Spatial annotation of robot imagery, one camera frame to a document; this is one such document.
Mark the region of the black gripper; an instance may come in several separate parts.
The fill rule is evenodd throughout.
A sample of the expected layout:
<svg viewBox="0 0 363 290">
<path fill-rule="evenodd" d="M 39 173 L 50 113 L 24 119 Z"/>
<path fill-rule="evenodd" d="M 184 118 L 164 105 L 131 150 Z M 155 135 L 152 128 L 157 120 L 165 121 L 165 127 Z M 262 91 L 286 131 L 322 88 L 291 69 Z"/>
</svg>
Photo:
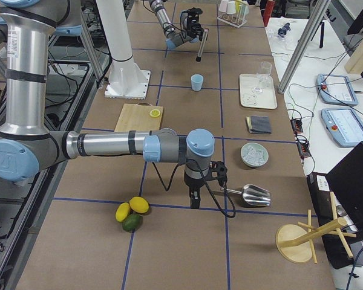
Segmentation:
<svg viewBox="0 0 363 290">
<path fill-rule="evenodd" d="M 202 28 L 199 23 L 203 10 L 200 8 L 190 8 L 180 13 L 181 36 L 183 39 L 201 39 L 206 41 L 208 29 Z"/>
<path fill-rule="evenodd" d="M 202 169 L 197 161 L 187 161 L 185 164 L 184 181 L 189 187 L 191 209 L 200 208 L 200 189 L 205 181 L 217 180 L 220 187 L 227 185 L 227 168 L 222 161 L 211 161 Z"/>
</svg>

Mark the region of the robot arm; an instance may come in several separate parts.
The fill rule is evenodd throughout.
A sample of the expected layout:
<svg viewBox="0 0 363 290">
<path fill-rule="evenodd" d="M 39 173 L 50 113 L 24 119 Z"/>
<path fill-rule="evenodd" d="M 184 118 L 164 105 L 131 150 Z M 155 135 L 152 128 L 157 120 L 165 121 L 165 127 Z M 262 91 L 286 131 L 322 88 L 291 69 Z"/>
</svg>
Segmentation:
<svg viewBox="0 0 363 290">
<path fill-rule="evenodd" d="M 191 208 L 200 206 L 200 189 L 209 181 L 226 187 L 227 169 L 213 161 L 215 139 L 206 129 L 186 137 L 172 129 L 148 132 L 79 134 L 45 127 L 48 40 L 51 35 L 79 36 L 79 1 L 1 1 L 7 24 L 7 98 L 0 126 L 0 177 L 18 182 L 79 156 L 140 155 L 151 163 L 184 166 Z"/>
<path fill-rule="evenodd" d="M 180 26 L 177 27 L 168 17 L 165 1 L 149 1 L 149 6 L 163 30 L 167 49 L 174 50 L 187 42 L 201 42 L 200 48 L 204 48 L 209 30 L 200 24 L 202 9 L 192 7 L 183 10 L 180 13 Z"/>
</svg>

